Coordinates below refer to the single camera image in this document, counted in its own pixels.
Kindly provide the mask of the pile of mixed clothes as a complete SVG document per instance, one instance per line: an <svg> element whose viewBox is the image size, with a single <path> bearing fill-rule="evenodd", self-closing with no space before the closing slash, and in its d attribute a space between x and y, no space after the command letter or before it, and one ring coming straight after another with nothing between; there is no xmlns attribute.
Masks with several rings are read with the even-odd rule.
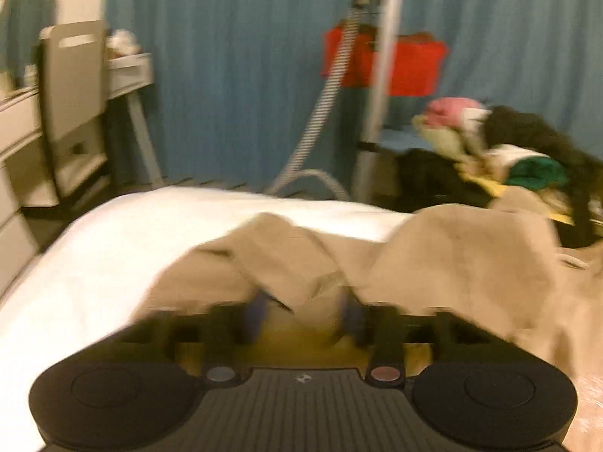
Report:
<svg viewBox="0 0 603 452"><path fill-rule="evenodd" d="M393 157L402 212L459 203L487 207L495 196L484 177L540 196L548 209L569 217L559 223L563 246L584 248L602 238L602 161L580 150L540 115L457 97L435 99L413 119L431 149Z"/></svg>

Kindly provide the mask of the pastel tie-dye duvet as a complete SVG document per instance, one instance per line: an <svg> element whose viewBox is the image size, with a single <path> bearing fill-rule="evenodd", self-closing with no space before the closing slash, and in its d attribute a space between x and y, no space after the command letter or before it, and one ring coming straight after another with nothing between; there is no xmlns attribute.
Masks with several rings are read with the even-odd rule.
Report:
<svg viewBox="0 0 603 452"><path fill-rule="evenodd" d="M164 188L116 198L81 217L43 255L1 310L1 447L43 445L28 394L47 367L136 321L159 275L199 245L261 213L327 235L381 243L413 214L346 202L280 200L211 189ZM349 339L316 337L276 300L249 362L261 366L353 366L365 355ZM576 380L573 451L602 447L602 373Z"/></svg>

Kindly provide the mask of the blue curtain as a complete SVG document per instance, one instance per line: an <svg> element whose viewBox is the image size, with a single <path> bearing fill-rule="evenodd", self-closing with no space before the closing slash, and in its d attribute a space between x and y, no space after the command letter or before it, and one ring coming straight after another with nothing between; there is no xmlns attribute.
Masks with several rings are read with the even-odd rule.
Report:
<svg viewBox="0 0 603 452"><path fill-rule="evenodd" d="M171 181L265 188L323 82L323 38L350 0L106 0L153 56L142 94ZM438 95L537 113L602 152L602 0L404 0L402 30L449 53Z"/></svg>

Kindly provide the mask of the garment steamer stand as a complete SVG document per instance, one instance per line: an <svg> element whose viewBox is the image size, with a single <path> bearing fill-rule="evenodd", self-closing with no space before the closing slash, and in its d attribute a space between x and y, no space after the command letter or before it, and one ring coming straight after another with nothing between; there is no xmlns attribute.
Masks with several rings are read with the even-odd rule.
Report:
<svg viewBox="0 0 603 452"><path fill-rule="evenodd" d="M266 189L267 195L275 196L303 177L314 177L339 201L369 203L374 167L380 150L379 140L389 109L389 90L395 68L402 10L403 0L352 0L352 6L342 20L341 38L327 72L326 83L300 142L295 146L285 167ZM368 83L356 86L363 92L363 121L356 142L352 190L346 191L331 174L321 169L305 168L303 165L314 150L336 104L336 98L343 88L344 76L353 62L353 52L360 48L361 24L365 22L366 15L372 12L376 14L372 64Z"/></svg>

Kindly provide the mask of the grey chair back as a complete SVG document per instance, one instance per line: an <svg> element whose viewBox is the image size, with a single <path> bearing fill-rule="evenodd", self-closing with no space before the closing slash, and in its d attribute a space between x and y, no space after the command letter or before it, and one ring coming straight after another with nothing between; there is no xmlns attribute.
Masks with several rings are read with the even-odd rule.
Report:
<svg viewBox="0 0 603 452"><path fill-rule="evenodd" d="M69 208L108 174L100 118L105 113L105 24L45 27L36 50L41 144L46 177L33 206Z"/></svg>

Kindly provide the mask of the white desk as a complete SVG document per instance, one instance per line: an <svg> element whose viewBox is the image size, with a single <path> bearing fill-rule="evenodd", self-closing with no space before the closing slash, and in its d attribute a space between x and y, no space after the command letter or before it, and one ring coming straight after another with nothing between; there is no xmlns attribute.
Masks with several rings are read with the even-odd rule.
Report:
<svg viewBox="0 0 603 452"><path fill-rule="evenodd" d="M94 108L82 106L84 117L73 119L67 115L65 127L52 125L42 118L44 107L40 94L34 89L14 97L1 105L1 291L5 292L33 260L39 251L26 217L40 219L68 219L73 207L86 191L101 177L110 174L105 145L91 152L69 155L64 146L76 138L83 128L90 128L94 137L101 137L100 118L106 102L124 96L127 99L130 120L140 148L151 186L159 188L164 180L151 143L150 134L138 91L153 83L151 55L140 53L108 60L107 91L101 94L101 104ZM18 194L16 181L10 177L8 161L31 144L39 142L40 167L44 173L33 184L23 187Z"/></svg>

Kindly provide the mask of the tan brown garment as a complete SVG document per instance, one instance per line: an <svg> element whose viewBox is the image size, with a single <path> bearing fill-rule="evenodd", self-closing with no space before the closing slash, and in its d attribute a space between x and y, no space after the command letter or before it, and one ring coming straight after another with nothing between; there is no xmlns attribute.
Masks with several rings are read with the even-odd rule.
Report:
<svg viewBox="0 0 603 452"><path fill-rule="evenodd" d="M602 248L563 248L544 202L518 187L487 208L423 209L381 243L258 214L168 266L136 316L199 314L258 290L316 337L335 333L353 293L410 314L448 308L576 380L602 373Z"/></svg>

